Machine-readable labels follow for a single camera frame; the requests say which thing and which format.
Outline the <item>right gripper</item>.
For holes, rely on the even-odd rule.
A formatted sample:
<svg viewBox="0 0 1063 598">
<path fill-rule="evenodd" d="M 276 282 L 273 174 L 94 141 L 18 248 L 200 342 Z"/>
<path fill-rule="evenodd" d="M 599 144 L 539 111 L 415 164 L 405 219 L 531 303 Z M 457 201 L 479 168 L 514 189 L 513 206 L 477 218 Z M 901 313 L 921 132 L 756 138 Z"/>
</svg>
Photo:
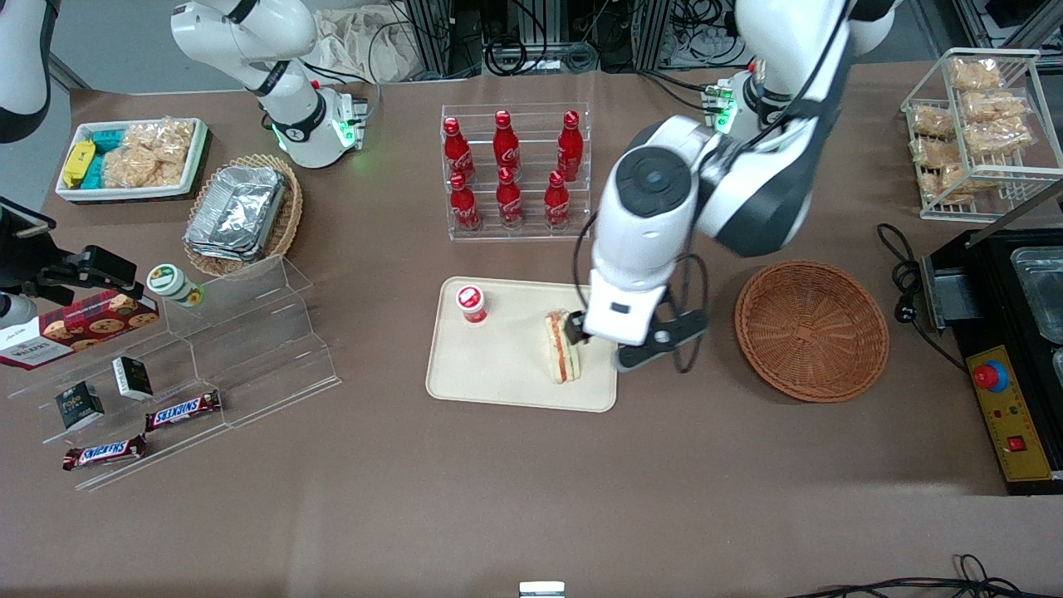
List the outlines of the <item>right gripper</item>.
<svg viewBox="0 0 1063 598">
<path fill-rule="evenodd" d="M 77 254 L 77 272 L 67 258 L 71 254 L 51 241 L 3 241 L 1 291 L 14 296 L 43 298 L 69 306 L 73 287 L 125 289 L 138 287 L 137 267 L 109 250 L 90 245 Z"/>
</svg>

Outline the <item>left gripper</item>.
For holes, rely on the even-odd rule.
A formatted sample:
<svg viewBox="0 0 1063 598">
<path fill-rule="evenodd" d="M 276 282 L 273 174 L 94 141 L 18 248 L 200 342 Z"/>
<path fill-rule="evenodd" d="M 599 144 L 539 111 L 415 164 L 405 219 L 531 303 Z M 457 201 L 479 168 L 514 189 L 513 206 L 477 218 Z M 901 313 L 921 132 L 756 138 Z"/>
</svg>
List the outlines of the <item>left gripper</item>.
<svg viewBox="0 0 1063 598">
<path fill-rule="evenodd" d="M 570 311 L 566 315 L 566 340 L 577 346 L 588 343 L 591 336 L 597 336 L 618 345 L 642 345 L 649 336 L 649 321 L 665 288 L 628 292 L 608 281 L 592 281 L 587 310 Z"/>
</svg>

